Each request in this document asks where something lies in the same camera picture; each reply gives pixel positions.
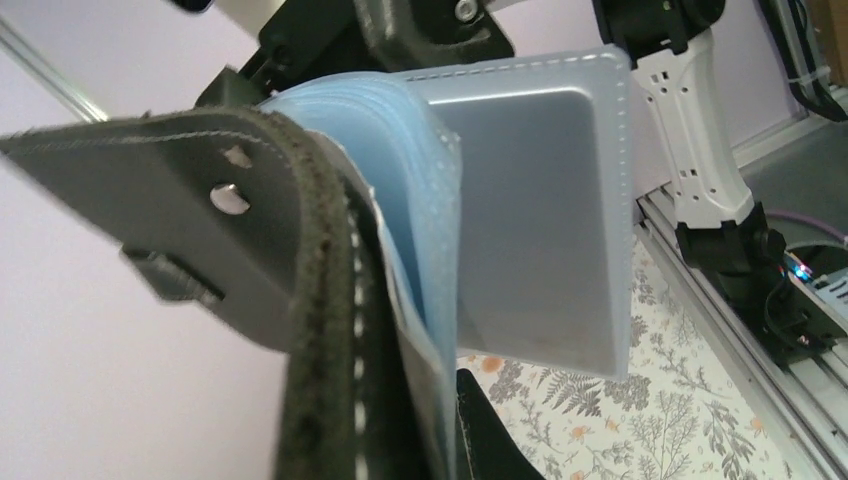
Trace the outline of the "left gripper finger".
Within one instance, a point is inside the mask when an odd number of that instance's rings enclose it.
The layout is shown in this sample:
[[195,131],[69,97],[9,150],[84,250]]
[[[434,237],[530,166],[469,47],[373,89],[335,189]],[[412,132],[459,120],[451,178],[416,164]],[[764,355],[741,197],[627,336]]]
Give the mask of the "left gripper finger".
[[498,417],[468,369],[456,372],[458,479],[543,480]]

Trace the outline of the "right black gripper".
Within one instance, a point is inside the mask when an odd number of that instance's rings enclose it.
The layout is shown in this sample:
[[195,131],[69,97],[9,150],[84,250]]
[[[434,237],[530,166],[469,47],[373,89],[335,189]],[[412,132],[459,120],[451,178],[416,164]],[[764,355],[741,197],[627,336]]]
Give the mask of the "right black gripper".
[[483,1],[219,1],[255,37],[246,63],[224,67],[198,106],[257,105],[276,92],[345,72],[403,72],[514,56]]

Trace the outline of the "black leather card holder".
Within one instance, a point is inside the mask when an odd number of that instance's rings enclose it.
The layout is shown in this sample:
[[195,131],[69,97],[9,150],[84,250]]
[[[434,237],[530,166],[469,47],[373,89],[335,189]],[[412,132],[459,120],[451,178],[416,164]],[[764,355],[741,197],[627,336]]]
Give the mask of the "black leather card holder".
[[20,171],[117,240],[156,295],[289,357],[278,479],[455,479],[463,152],[439,99],[575,89],[627,212],[619,49],[326,76],[257,105],[30,130]]

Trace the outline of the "silver grey card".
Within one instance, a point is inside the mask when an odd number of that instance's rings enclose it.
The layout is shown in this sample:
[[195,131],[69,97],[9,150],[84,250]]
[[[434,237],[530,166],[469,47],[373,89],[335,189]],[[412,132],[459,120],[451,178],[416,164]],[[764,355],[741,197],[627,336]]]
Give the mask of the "silver grey card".
[[460,350],[622,377],[628,221],[603,200],[594,102],[547,89],[433,106],[463,152]]

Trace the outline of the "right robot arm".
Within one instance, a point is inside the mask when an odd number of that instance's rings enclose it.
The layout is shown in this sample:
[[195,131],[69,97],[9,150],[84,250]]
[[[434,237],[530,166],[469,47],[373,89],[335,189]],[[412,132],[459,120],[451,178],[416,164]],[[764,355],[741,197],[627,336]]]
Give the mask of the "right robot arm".
[[[225,1],[257,37],[241,68],[223,69],[202,105],[257,103],[325,75],[509,58],[487,1]],[[721,1],[597,1],[602,41],[621,49],[670,161],[675,237],[685,264],[712,280],[780,367],[829,352],[846,335],[802,284],[732,157],[715,92],[712,26]]]

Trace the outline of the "floral table mat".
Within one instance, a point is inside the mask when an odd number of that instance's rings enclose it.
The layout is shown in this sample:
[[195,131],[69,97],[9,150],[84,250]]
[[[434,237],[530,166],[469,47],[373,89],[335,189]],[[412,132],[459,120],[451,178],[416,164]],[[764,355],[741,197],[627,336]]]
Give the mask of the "floral table mat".
[[623,381],[488,355],[470,370],[547,479],[792,479],[795,471],[640,242]]

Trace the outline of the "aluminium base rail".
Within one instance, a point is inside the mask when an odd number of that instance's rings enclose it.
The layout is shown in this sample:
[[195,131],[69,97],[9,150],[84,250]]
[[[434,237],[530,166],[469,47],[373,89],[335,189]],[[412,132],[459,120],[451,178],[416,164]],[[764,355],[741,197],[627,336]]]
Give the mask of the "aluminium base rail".
[[783,371],[709,280],[689,269],[674,235],[673,200],[659,188],[637,201],[635,231],[797,479],[847,476],[847,347]]

